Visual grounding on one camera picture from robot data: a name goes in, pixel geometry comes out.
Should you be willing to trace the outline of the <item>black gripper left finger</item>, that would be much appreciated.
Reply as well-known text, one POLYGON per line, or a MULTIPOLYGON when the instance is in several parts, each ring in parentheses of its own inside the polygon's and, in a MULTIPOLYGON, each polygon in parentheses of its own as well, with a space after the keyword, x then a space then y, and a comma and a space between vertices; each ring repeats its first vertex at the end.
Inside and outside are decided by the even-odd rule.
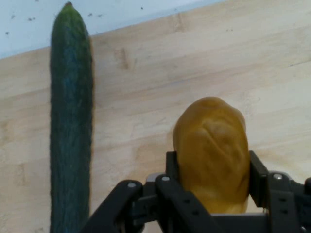
POLYGON ((157 221, 164 233, 210 233, 212 217, 177 182, 176 155, 166 155, 164 174, 142 184, 119 182, 81 230, 83 233, 140 233, 157 221))

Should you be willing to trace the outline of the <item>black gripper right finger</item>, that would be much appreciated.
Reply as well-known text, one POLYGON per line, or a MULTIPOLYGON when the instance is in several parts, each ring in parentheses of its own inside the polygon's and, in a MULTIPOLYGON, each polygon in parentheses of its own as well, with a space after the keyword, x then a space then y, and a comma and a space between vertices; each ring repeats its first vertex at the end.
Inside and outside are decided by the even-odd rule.
POLYGON ((311 231, 311 180, 304 184, 287 173, 268 171, 254 151, 250 155, 249 194, 266 210, 269 233, 311 231))

